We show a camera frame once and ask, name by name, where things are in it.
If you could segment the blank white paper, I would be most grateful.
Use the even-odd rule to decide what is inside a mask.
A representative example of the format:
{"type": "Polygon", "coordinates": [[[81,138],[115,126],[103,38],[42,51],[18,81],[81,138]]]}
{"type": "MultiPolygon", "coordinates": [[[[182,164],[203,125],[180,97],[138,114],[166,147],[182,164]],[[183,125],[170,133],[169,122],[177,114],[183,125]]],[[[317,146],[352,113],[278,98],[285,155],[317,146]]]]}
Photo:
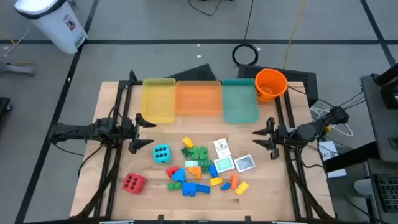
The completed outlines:
{"type": "Polygon", "coordinates": [[[328,178],[338,178],[347,176],[347,172],[345,169],[335,170],[327,173],[328,178]]]}

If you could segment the orange plastic bucket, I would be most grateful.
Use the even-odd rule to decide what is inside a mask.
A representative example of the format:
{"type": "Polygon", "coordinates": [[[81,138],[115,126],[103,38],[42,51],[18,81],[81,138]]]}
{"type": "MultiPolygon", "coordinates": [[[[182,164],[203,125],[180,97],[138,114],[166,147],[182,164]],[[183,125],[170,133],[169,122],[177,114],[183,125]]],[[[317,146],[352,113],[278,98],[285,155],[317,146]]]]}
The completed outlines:
{"type": "Polygon", "coordinates": [[[271,68],[262,69],[254,79],[254,86],[260,102],[269,102],[283,95],[288,88],[288,82],[283,73],[271,68]]]}

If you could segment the black desk leg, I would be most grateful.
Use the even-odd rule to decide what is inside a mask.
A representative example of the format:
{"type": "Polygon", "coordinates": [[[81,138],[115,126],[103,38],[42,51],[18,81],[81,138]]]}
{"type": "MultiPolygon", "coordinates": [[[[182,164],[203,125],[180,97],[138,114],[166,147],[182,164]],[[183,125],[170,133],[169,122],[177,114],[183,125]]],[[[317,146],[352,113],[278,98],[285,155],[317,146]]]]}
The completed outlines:
{"type": "Polygon", "coordinates": [[[324,167],[326,173],[329,173],[364,163],[370,159],[380,159],[378,146],[375,141],[326,160],[324,167]]]}

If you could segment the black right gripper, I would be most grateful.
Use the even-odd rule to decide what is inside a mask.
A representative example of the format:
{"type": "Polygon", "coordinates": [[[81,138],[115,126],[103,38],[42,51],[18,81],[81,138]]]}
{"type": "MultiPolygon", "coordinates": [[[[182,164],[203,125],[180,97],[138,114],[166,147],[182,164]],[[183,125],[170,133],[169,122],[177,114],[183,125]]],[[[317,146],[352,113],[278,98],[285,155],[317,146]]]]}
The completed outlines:
{"type": "Polygon", "coordinates": [[[267,126],[264,129],[254,131],[253,134],[265,136],[269,134],[268,140],[254,139],[253,142],[271,150],[270,158],[271,160],[276,160],[280,154],[277,145],[284,145],[289,141],[289,132],[285,125],[279,125],[277,129],[274,129],[275,119],[270,117],[267,120],[267,126]]]}

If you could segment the black flat panel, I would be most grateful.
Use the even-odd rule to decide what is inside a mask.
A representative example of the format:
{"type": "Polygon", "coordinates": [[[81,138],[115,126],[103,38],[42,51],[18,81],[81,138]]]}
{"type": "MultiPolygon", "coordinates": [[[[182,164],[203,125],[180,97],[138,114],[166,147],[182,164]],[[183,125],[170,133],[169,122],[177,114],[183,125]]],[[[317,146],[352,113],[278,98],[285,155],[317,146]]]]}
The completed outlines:
{"type": "Polygon", "coordinates": [[[204,64],[169,76],[176,81],[217,81],[210,65],[204,64]]]}

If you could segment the red foam die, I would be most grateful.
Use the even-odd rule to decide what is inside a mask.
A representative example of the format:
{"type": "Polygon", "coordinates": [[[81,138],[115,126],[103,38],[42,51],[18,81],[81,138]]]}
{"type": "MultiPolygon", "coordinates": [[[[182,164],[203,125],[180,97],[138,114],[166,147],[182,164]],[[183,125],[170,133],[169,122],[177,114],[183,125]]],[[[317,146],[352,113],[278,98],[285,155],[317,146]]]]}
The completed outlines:
{"type": "Polygon", "coordinates": [[[147,182],[147,179],[141,175],[135,173],[129,173],[123,182],[123,190],[132,194],[139,195],[143,190],[147,182]]]}

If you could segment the yellow translucent plastic tray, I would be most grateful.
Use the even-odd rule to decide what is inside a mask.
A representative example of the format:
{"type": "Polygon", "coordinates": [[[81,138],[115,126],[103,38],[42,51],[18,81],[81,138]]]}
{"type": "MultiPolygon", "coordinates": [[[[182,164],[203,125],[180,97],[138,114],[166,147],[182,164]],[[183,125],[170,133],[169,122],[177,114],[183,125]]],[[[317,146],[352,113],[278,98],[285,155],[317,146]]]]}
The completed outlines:
{"type": "Polygon", "coordinates": [[[142,84],[141,114],[145,120],[173,123],[175,120],[174,78],[148,78],[142,84]]]}

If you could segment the trading card with portrait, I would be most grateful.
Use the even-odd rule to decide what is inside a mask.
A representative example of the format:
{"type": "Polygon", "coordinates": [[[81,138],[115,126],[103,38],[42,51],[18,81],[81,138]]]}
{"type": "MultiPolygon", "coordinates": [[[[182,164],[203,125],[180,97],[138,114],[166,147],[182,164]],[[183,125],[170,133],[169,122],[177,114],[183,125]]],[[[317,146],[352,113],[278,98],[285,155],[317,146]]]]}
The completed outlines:
{"type": "Polygon", "coordinates": [[[231,155],[231,151],[228,146],[228,142],[225,138],[216,140],[213,143],[214,143],[216,153],[219,158],[228,157],[231,155]]]}

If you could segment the orange toy brick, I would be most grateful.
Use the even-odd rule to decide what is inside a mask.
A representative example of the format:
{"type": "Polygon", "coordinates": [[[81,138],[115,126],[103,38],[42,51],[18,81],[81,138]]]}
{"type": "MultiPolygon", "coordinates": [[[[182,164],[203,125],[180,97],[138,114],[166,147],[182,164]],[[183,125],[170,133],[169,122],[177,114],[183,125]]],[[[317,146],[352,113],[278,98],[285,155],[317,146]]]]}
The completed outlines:
{"type": "Polygon", "coordinates": [[[193,166],[188,168],[189,173],[193,174],[197,180],[201,179],[201,167],[193,166]]]}

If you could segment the grey picture trading card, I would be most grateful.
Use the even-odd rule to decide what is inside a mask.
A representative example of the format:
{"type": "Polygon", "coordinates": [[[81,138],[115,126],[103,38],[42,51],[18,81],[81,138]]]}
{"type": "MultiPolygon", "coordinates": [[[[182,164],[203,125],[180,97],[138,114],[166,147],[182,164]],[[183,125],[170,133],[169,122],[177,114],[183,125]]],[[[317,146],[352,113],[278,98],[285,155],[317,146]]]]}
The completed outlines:
{"type": "Polygon", "coordinates": [[[234,163],[239,173],[253,169],[256,166],[252,155],[250,154],[235,159],[234,163]]]}

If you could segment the large blue arched brick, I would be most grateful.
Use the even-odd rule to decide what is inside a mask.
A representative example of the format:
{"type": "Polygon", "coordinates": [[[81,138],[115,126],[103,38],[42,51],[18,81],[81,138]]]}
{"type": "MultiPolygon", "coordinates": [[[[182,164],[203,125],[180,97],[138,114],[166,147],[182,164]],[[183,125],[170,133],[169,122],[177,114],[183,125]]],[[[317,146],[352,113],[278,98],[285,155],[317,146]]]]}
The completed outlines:
{"type": "Polygon", "coordinates": [[[193,182],[184,182],[182,184],[182,194],[184,196],[194,197],[197,192],[197,184],[193,182]]]}

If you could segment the blue rounded toy brick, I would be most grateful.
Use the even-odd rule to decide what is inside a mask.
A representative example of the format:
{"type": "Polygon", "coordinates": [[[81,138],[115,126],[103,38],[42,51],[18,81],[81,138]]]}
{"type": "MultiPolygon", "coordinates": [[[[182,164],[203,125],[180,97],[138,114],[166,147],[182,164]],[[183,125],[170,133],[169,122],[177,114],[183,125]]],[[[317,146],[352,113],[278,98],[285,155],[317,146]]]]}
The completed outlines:
{"type": "Polygon", "coordinates": [[[172,178],[176,182],[181,182],[184,183],[186,181],[185,177],[185,170],[182,168],[179,168],[173,175],[172,178]]]}

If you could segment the orange translucent plastic tray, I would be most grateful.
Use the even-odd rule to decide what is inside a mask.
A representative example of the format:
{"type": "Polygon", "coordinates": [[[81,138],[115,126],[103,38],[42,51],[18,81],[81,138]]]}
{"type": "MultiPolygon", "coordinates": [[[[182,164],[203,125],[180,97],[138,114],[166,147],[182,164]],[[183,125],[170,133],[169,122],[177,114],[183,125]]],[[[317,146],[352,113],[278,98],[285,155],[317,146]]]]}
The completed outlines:
{"type": "Polygon", "coordinates": [[[220,115],[219,81],[178,81],[175,86],[175,111],[180,115],[220,115]]]}

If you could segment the cyan foam die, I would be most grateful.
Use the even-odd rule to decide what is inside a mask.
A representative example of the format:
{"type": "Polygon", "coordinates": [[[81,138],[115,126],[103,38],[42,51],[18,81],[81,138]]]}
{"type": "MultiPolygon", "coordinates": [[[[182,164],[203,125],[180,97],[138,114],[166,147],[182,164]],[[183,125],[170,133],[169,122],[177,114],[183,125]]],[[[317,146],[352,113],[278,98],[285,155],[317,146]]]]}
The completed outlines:
{"type": "Polygon", "coordinates": [[[172,161],[171,150],[168,144],[154,146],[153,158],[156,164],[168,164],[172,161]]]}

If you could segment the blue bordered trading card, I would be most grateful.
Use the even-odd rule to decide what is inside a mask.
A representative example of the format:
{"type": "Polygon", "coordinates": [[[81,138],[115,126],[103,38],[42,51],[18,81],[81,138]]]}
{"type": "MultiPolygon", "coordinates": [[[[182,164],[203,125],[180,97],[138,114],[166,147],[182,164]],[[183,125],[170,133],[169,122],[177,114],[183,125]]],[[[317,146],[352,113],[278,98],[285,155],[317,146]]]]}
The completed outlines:
{"type": "Polygon", "coordinates": [[[235,168],[233,158],[231,156],[222,157],[214,160],[217,173],[226,172],[235,168]]]}

